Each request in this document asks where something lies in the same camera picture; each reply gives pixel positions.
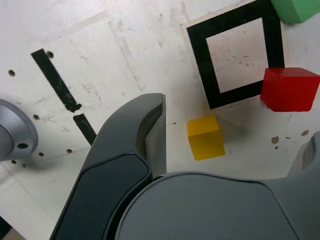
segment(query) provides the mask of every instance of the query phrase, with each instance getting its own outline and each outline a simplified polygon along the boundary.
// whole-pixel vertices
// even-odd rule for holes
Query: yellow cube
[[[204,160],[225,155],[224,140],[216,116],[187,122],[189,143],[194,159]]]

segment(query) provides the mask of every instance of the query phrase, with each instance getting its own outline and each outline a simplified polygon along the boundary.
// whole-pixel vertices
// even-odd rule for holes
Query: silver metal part
[[[37,147],[34,124],[18,107],[0,99],[0,161],[23,160]]]

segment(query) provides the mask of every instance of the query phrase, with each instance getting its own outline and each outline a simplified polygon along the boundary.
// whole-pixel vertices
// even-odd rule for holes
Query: red cube
[[[319,84],[319,75],[300,67],[267,68],[260,99],[274,112],[307,112]]]

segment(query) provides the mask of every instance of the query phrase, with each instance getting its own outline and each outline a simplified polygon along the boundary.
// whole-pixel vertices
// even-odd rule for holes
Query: white board
[[[22,161],[0,164],[0,216],[27,240],[48,239],[90,147],[73,121],[74,114],[65,109],[31,57],[42,48],[53,52],[52,63],[83,105],[76,114],[84,113],[96,133],[116,109],[136,96],[166,94],[168,172],[204,171],[248,179],[286,176],[299,148],[320,130],[319,94],[310,112],[275,113],[260,102],[259,96],[209,110],[186,36],[187,25],[246,3],[3,0],[0,98],[17,105],[32,119],[39,145],[32,156],[34,162],[27,162],[26,168]],[[303,24],[282,26],[287,66],[320,74],[319,20],[316,15]],[[252,30],[250,35],[259,38],[254,29],[248,30]],[[226,34],[231,38],[241,33],[233,29]],[[241,43],[245,43],[245,36],[241,36]],[[255,48],[259,49],[259,44],[257,41]],[[223,57],[228,50],[232,57],[258,54],[250,58],[254,64],[263,55],[238,51],[235,46],[234,42],[224,46]],[[222,89],[261,78],[266,66],[262,61],[252,75],[238,61],[233,70],[242,71],[246,81],[234,81],[232,74],[218,76]],[[14,77],[8,74],[11,69]],[[210,114],[215,114],[221,125],[226,155],[194,161],[187,121]],[[309,134],[301,136],[307,129]],[[276,136],[280,139],[278,149],[271,143]]]

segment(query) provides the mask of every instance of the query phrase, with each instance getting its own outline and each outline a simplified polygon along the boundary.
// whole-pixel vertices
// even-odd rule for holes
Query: metal cylinder
[[[13,141],[7,130],[0,125],[0,161],[12,150]]]

